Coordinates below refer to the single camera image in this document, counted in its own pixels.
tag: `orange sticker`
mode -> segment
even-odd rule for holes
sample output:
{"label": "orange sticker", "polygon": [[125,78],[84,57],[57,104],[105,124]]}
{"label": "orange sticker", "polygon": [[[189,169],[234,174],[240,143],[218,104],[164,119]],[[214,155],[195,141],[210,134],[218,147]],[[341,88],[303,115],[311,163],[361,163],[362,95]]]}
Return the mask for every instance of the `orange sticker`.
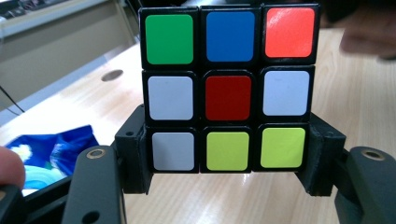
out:
{"label": "orange sticker", "polygon": [[278,7],[267,12],[265,55],[304,58],[312,53],[315,11],[309,7]]}

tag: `cable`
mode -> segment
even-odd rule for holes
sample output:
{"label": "cable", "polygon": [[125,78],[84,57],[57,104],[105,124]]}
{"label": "cable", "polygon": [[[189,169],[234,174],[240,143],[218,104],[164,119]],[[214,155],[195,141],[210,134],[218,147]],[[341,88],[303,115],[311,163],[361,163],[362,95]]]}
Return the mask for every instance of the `cable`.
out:
{"label": "cable", "polygon": [[6,110],[8,110],[11,114],[19,116],[20,114],[18,114],[17,112],[11,110],[10,108],[6,108]]}
{"label": "cable", "polygon": [[2,86],[0,86],[0,91],[3,92],[3,94],[6,95],[6,97],[14,104],[22,113],[24,113],[24,110],[12,99],[12,97],[6,92]]}

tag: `green sticker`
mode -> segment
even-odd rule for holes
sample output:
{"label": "green sticker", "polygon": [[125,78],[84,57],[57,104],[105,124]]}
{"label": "green sticker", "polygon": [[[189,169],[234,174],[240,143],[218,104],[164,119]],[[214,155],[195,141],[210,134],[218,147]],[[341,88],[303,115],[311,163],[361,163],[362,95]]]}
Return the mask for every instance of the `green sticker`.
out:
{"label": "green sticker", "polygon": [[190,15],[146,17],[147,57],[151,64],[188,64],[193,60]]}
{"label": "green sticker", "polygon": [[209,133],[206,163],[211,171],[244,171],[248,168],[247,133]]}
{"label": "green sticker", "polygon": [[303,162],[305,130],[267,128],[262,132],[261,164],[264,168],[297,168]]}

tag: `blue sticker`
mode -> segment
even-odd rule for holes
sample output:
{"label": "blue sticker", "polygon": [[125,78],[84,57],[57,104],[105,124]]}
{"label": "blue sticker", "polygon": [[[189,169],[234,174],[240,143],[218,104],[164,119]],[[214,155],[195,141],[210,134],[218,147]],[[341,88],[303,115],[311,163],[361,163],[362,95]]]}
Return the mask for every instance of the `blue sticker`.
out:
{"label": "blue sticker", "polygon": [[255,15],[250,11],[210,12],[206,17],[206,57],[211,62],[253,58]]}

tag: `blue plastic bag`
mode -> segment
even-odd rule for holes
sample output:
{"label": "blue plastic bag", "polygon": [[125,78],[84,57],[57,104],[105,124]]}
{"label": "blue plastic bag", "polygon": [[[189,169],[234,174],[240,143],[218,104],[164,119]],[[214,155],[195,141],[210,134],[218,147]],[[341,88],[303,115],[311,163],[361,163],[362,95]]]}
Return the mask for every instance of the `blue plastic bag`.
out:
{"label": "blue plastic bag", "polygon": [[37,189],[37,186],[41,189],[48,184],[48,179],[59,177],[53,169],[59,169],[63,176],[73,174],[78,154],[94,146],[98,146],[98,142],[93,135],[91,125],[63,133],[21,135],[5,145],[17,152],[23,160],[26,170],[26,189]]}

